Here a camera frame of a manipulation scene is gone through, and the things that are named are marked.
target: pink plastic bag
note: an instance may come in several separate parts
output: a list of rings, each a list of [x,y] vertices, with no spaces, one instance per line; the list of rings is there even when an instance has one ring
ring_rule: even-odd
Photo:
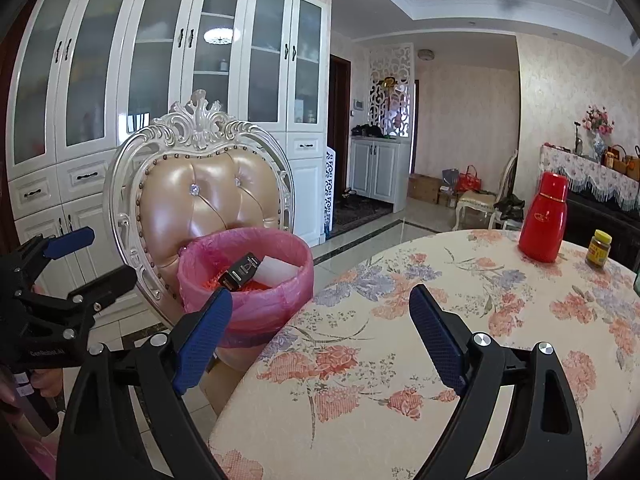
[[[219,348],[265,345],[313,296],[314,263],[304,241],[278,229],[229,229],[194,240],[180,255],[178,280],[185,312],[200,310],[212,292],[203,284],[248,252],[260,260],[271,256],[301,269],[275,288],[233,292],[233,314]]]

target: round table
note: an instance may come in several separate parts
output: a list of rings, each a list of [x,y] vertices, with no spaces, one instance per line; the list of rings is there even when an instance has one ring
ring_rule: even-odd
[[[590,478],[640,414],[640,298],[609,260],[596,272],[564,242],[554,264],[518,232],[412,240],[345,272],[267,345],[223,410],[209,447],[230,480],[413,478],[458,401],[408,313],[424,283],[444,310],[501,345],[548,341],[578,406]],[[501,389],[472,473],[487,468],[510,403]]]

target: label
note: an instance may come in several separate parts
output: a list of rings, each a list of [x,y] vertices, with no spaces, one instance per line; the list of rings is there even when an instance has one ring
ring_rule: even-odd
[[[26,397],[27,395],[31,395],[34,392],[34,389],[33,389],[33,386],[31,386],[30,384],[25,384],[24,386],[18,386],[15,389],[15,392],[20,397]]]
[[[587,259],[590,262],[593,262],[597,266],[602,267],[604,263],[607,261],[607,256],[609,256],[608,250],[602,249],[594,243],[589,244],[589,250],[587,251]]]
[[[29,378],[27,377],[26,372],[22,372],[21,374],[14,374],[15,382],[18,384],[26,384],[29,382]]]

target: doorway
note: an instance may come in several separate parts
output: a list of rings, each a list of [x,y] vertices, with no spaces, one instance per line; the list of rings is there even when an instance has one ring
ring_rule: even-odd
[[[329,109],[326,145],[335,152],[334,200],[347,187],[351,62],[337,56],[329,61]]]

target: small upholstered chair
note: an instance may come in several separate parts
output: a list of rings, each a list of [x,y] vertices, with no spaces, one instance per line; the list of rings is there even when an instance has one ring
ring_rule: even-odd
[[[136,269],[139,292],[171,327],[184,314],[180,252],[194,238],[249,226],[293,231],[291,169],[271,134],[220,111],[218,102],[208,106],[197,90],[120,146],[103,211],[122,261]]]
[[[489,229],[494,228],[499,215],[499,212],[495,208],[495,204],[506,197],[509,192],[509,186],[513,181],[517,158],[518,150],[515,150],[502,171],[502,176],[500,177],[500,188],[497,196],[492,194],[476,193],[475,191],[464,192],[464,194],[458,199],[458,204],[456,205],[456,225],[453,227],[454,231],[457,231],[460,227],[461,213],[464,218],[467,207],[482,213],[490,214],[491,219],[489,220]]]

